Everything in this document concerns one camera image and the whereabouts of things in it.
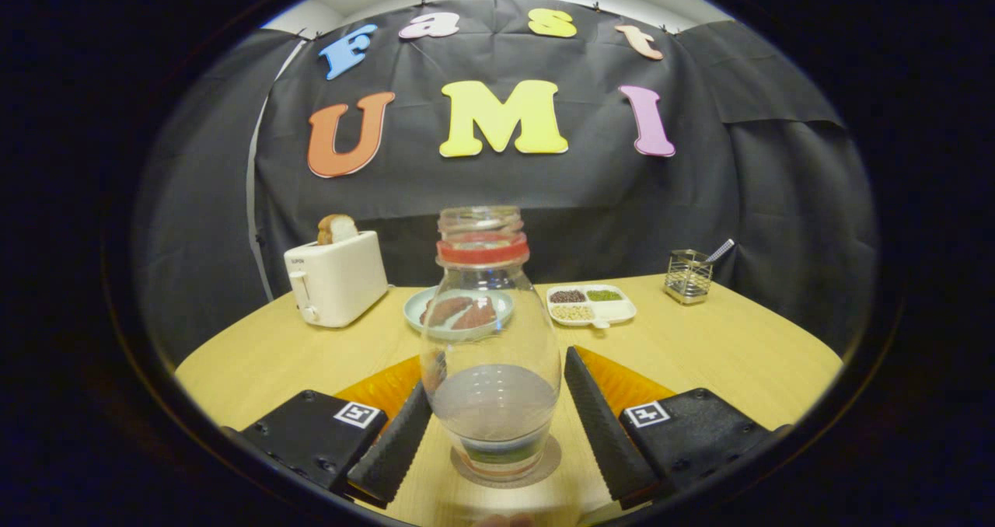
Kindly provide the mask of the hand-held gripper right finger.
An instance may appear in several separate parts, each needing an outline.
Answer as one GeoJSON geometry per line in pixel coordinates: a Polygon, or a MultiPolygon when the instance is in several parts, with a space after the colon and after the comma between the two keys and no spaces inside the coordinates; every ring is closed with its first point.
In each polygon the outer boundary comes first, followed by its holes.
{"type": "Polygon", "coordinates": [[[688,491],[778,438],[706,388],[675,393],[585,347],[564,377],[595,462],[624,509],[688,491]]]}

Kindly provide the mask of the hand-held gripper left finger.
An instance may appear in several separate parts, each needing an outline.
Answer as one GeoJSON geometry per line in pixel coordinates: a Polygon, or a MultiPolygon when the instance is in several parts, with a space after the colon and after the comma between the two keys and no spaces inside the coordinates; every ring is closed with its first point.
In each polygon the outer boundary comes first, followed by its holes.
{"type": "Polygon", "coordinates": [[[334,395],[304,389],[238,431],[237,441],[319,489],[385,508],[431,414],[415,356],[334,395]]]}

